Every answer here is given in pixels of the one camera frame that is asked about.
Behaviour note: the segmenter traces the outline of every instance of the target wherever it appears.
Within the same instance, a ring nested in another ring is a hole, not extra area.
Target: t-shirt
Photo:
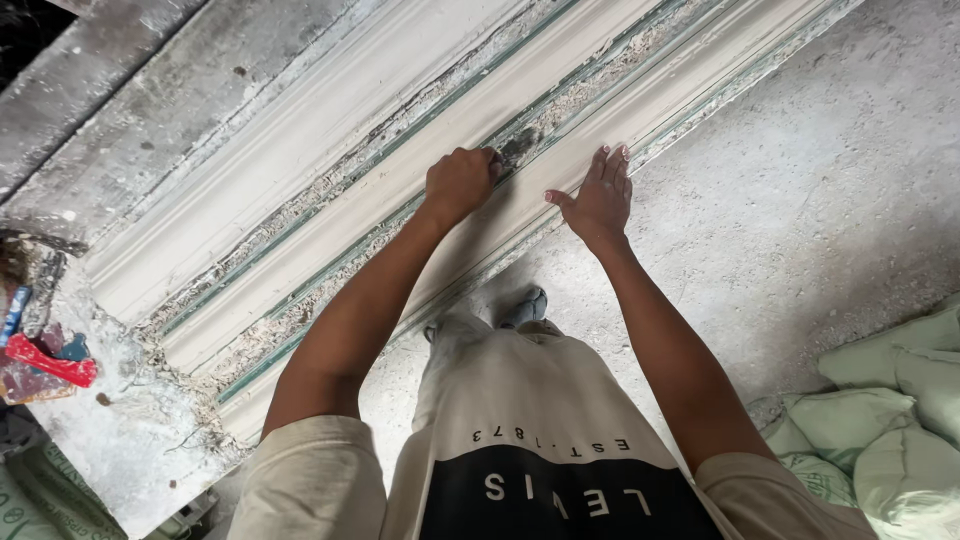
[[[307,418],[260,444],[229,539],[876,538],[764,457],[714,456],[691,482],[577,339],[491,331],[444,354],[389,500],[370,429]]]

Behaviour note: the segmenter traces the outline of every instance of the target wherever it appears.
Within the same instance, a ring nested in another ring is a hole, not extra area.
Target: foot
[[[546,291],[533,287],[523,302],[511,309],[500,321],[499,328],[513,330],[527,321],[542,321],[546,317]]]

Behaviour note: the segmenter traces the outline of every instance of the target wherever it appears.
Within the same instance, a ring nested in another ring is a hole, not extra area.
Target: pants
[[[527,321],[516,330],[535,343],[538,336],[562,337],[560,331],[548,319]],[[430,345],[430,359],[423,369],[420,389],[417,392],[417,408],[414,411],[413,431],[419,431],[433,423],[437,401],[444,388],[447,373],[464,357],[464,349],[487,337],[493,329],[480,318],[466,313],[447,313],[437,320],[437,331]]]

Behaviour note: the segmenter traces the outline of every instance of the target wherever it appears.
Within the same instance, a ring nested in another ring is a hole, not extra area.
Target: white molding
[[[85,260],[94,296],[135,324],[222,258],[528,0],[395,1]]]
[[[466,282],[488,275],[490,268],[509,258],[511,253],[515,254],[518,246],[535,235],[538,228],[556,223],[553,219],[556,209],[546,205],[541,194],[547,188],[575,191],[586,171],[590,150],[602,143],[626,142],[635,149],[635,155],[645,159],[655,155],[707,118],[713,110],[786,60],[858,3],[856,0],[740,0],[732,3],[722,15],[662,61],[621,81],[608,92],[612,96],[609,101],[585,110],[568,133],[509,180],[511,189],[496,190],[492,199],[478,213],[458,226],[442,242],[414,288],[398,332],[409,330],[417,320],[442,305],[444,299],[454,296],[454,289],[463,288]],[[825,13],[828,16],[818,19]],[[532,58],[530,54],[522,56]],[[509,82],[499,84],[504,85],[499,87],[505,91],[510,91]],[[461,122],[465,119],[464,116],[454,117]],[[482,117],[476,120],[472,116],[466,118],[483,125]],[[452,127],[451,123],[439,122],[437,129],[448,131]],[[409,158],[409,162],[417,161],[415,165],[418,167],[423,167],[443,149],[439,145],[440,139],[431,137],[430,132],[430,128],[425,129],[423,140],[408,142],[411,150],[426,156],[420,160],[422,162],[414,156]],[[337,212],[353,212],[358,218],[370,218],[365,224],[378,223],[377,220],[382,220],[389,209],[395,209],[398,204],[408,200],[404,197],[414,196],[420,188],[420,176],[415,174],[419,169],[409,170],[407,165],[408,161],[391,163],[393,168],[379,171],[391,173],[392,180],[396,182],[392,185],[380,184],[379,172],[374,169],[365,183],[358,183],[355,192],[345,194],[348,196],[342,198],[342,206]],[[404,173],[402,176],[398,175],[400,171]],[[327,216],[328,221],[307,224],[305,228],[309,230],[303,232],[303,237],[289,238],[289,245],[281,246],[277,258],[262,268],[266,273],[251,276],[247,283],[273,279],[278,272],[289,270],[290,261],[295,260],[304,251],[303,247],[317,235],[324,238],[323,243],[318,242],[324,247],[329,245],[326,239],[334,236],[340,236],[349,245],[348,240],[356,236],[327,228],[339,222],[337,215],[339,213],[331,212]],[[359,223],[361,219],[355,218],[353,223]],[[485,225],[487,233],[470,237],[471,226],[478,223]],[[449,255],[454,253],[458,257],[451,258]],[[307,259],[296,260],[299,263],[311,262]],[[311,270],[319,269],[322,265],[316,261],[313,259],[309,270],[303,270],[291,282],[302,282],[304,275],[308,277]],[[243,302],[247,300],[248,286],[221,295],[225,297],[225,302],[240,303],[233,305],[234,312],[245,305]],[[218,309],[206,317],[214,313],[218,317],[230,315],[229,310]],[[171,341],[169,345],[176,350],[176,341]],[[285,363],[286,357],[222,405],[226,430],[245,439],[255,439],[273,395],[276,377]]]
[[[416,196],[437,156],[475,146],[657,4],[585,1],[571,8],[170,332],[167,362],[189,373],[210,359]]]

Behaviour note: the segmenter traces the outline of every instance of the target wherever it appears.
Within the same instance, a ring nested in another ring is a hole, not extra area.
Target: dusty floor
[[[960,289],[957,28],[955,2],[867,0],[635,174],[634,249],[744,403],[825,387],[820,352]],[[458,308],[492,320],[531,283],[668,436],[612,289],[566,226]],[[361,393],[388,485],[427,351],[400,343]]]

